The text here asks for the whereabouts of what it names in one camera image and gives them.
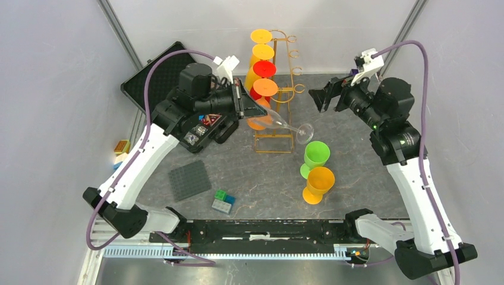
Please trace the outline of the clear wine glass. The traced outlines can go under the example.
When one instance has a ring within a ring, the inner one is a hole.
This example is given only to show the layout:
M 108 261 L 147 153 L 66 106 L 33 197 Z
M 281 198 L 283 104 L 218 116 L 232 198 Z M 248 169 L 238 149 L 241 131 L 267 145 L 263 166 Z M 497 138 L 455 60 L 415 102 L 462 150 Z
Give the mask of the clear wine glass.
M 265 108 L 266 115 L 249 118 L 248 121 L 267 129 L 287 129 L 295 133 L 295 139 L 300 144 L 308 144 L 314 135 L 314 128 L 310 123 L 294 127 L 279 113 L 270 108 Z

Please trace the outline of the orange plastic wine glass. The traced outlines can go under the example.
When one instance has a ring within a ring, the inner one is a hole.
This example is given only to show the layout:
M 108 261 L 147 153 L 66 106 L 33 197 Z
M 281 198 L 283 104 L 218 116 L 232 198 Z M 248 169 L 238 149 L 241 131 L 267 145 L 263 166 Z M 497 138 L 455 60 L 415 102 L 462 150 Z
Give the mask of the orange plastic wine glass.
M 259 105 L 267 109 L 271 109 L 271 97 L 277 92 L 278 86 L 273 80 L 261 78 L 253 83 L 249 94 Z M 270 124 L 271 122 L 272 118 L 270 115 L 247 119 L 247 125 L 256 131 L 266 129 L 265 124 Z

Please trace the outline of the red plastic wine glass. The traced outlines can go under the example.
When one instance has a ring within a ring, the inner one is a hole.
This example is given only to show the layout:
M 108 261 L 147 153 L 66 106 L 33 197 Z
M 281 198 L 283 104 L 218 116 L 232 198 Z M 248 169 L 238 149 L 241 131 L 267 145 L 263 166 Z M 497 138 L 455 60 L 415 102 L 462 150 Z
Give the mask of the red plastic wine glass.
M 254 83 L 256 80 L 261 78 L 267 78 L 272 80 L 271 77 L 273 77 L 274 74 L 276 73 L 276 67 L 270 61 L 258 61 L 253 65 L 252 71 L 254 72 L 254 74 L 257 75 L 257 79 L 253 81 Z

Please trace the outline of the yellow plastic wine glass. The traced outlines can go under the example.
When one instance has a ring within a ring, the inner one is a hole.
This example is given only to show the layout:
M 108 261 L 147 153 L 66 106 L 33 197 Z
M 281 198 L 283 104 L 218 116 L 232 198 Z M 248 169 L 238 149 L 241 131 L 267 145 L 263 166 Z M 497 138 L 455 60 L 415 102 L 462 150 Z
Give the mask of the yellow plastic wine glass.
M 269 45 L 272 40 L 272 34 L 269 30 L 256 29 L 251 32 L 250 39 L 255 43 L 250 57 L 250 68 L 258 61 L 269 61 L 274 57 L 275 51 Z
M 267 44 L 256 44 L 253 47 L 244 83 L 246 90 L 250 91 L 257 80 L 270 78 L 276 74 L 276 66 L 271 61 L 274 55 L 275 51 Z
M 335 184 L 334 173 L 326 167 L 315 167 L 307 176 L 306 187 L 303 189 L 303 199 L 306 203 L 315 205 L 322 201 L 324 194 Z

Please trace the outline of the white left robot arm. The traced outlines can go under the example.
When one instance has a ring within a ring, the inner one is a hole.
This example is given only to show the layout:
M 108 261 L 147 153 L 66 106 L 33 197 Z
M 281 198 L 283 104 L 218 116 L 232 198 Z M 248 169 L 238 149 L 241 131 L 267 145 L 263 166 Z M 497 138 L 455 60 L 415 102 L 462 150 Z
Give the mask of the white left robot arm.
M 266 114 L 232 76 L 235 67 L 225 59 L 216 69 L 215 85 L 211 85 L 212 68 L 206 64 L 190 64 L 181 71 L 178 85 L 156 105 L 125 161 L 100 187 L 89 187 L 83 193 L 93 208 L 88 234 L 100 216 L 126 239 L 142 230 L 163 232 L 173 242 L 185 238 L 187 227 L 172 210 L 141 208 L 137 197 L 159 163 L 198 124 L 201 115 L 244 119 Z

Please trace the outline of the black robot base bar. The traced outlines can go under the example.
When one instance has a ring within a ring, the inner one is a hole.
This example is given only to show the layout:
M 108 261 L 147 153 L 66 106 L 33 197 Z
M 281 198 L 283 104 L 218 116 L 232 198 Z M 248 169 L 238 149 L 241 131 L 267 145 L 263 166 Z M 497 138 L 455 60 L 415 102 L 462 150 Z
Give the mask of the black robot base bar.
M 342 220 L 187 220 L 167 235 L 193 254 L 329 254 L 334 245 L 363 247 Z

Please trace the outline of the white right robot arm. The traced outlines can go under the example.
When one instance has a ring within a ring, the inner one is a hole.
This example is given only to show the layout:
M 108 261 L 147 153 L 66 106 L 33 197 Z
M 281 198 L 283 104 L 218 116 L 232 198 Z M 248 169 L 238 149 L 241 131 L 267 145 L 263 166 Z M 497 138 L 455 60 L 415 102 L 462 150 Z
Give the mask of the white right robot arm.
M 421 134 L 408 121 L 415 99 L 406 81 L 387 78 L 372 92 L 368 79 L 351 84 L 350 77 L 335 77 L 309 95 L 320 112 L 337 98 L 335 111 L 349 109 L 370 127 L 371 146 L 396 183 L 411 222 L 407 232 L 369 209 L 355 210 L 343 222 L 348 241 L 375 242 L 393 255 L 411 280 L 477 258 L 475 246 L 461 240 L 439 200 Z

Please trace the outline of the green plastic wine glass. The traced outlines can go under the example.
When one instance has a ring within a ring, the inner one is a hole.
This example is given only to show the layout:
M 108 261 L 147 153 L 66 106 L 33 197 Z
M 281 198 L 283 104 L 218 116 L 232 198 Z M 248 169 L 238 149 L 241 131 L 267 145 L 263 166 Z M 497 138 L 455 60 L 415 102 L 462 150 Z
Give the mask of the green plastic wine glass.
M 312 141 L 307 144 L 304 152 L 304 163 L 300 167 L 300 174 L 304 179 L 315 167 L 322 167 L 330 157 L 330 148 L 321 141 Z

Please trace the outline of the black poker chip case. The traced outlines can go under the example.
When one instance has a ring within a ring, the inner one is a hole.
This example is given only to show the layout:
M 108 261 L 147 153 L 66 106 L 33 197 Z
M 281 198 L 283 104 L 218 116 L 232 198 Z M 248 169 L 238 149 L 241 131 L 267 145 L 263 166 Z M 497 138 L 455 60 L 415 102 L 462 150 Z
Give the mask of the black poker chip case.
M 142 112 L 144 107 L 144 86 L 152 66 L 163 56 L 184 50 L 185 46 L 177 41 L 161 53 L 157 58 L 148 60 L 147 65 L 138 73 L 121 84 L 120 88 Z M 178 85 L 180 72 L 195 59 L 188 53 L 174 55 L 164 61 L 154 71 L 149 84 L 149 110 L 153 112 L 157 104 L 168 98 L 169 92 Z M 211 141 L 223 144 L 239 127 L 239 122 L 223 115 L 201 115 L 197 122 L 191 124 L 187 132 L 177 131 L 174 137 L 179 144 L 191 153 L 198 153 L 207 147 Z

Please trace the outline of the grey building baseplate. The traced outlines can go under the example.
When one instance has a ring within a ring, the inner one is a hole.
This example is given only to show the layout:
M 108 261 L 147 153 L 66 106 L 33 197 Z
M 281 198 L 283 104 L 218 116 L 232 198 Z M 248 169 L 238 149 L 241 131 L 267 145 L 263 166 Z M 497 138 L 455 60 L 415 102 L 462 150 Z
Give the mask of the grey building baseplate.
M 168 173 L 169 183 L 175 202 L 206 192 L 212 188 L 205 164 L 194 161 Z

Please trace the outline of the green grey blue bricks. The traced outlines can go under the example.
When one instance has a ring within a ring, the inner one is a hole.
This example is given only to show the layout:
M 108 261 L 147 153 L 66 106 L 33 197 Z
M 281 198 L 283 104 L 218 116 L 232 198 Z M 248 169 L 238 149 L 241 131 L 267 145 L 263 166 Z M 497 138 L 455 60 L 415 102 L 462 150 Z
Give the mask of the green grey blue bricks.
M 233 208 L 236 199 L 227 194 L 224 190 L 217 190 L 212 202 L 211 208 L 225 214 L 229 214 Z

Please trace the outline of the yellow orange toy brick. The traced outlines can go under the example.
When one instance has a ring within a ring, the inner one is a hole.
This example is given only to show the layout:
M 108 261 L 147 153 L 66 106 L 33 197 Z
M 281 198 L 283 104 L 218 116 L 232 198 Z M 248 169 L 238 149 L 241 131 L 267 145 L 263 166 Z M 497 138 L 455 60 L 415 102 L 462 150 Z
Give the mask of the yellow orange toy brick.
M 116 155 L 120 155 L 123 153 L 129 153 L 131 147 L 131 143 L 129 140 L 120 140 L 116 147 L 114 148 L 114 153 Z

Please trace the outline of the white blue toy brick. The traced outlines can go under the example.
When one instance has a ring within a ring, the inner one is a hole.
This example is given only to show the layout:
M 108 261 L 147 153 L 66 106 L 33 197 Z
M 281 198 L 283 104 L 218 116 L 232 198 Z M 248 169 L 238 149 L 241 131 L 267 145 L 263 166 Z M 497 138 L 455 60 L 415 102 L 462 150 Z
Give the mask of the white blue toy brick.
M 128 153 L 122 153 L 122 154 L 117 155 L 114 160 L 113 169 L 117 170 L 127 157 L 128 157 Z

